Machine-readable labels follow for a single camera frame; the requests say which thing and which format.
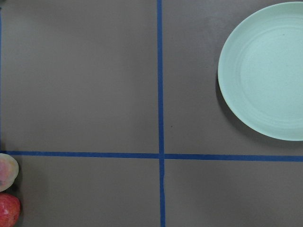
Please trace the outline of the green plate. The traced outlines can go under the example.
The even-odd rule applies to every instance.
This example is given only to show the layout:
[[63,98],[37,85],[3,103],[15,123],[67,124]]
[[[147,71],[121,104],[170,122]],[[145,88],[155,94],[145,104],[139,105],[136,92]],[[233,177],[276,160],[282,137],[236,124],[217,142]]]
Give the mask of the green plate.
[[222,96],[237,118],[266,136],[303,139],[303,4],[284,2],[244,19],[218,63]]

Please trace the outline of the red pomegranate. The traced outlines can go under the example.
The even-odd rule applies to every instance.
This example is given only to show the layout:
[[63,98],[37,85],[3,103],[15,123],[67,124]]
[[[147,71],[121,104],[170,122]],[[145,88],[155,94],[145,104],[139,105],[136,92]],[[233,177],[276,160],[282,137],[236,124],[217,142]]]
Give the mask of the red pomegranate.
[[17,197],[0,193],[0,227],[13,227],[19,218],[21,204]]

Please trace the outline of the pink peach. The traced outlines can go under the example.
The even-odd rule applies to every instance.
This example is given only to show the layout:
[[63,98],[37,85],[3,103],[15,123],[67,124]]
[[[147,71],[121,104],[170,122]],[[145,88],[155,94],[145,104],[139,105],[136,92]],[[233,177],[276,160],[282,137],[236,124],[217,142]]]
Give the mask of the pink peach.
[[0,154],[0,191],[8,189],[19,173],[18,162],[8,154]]

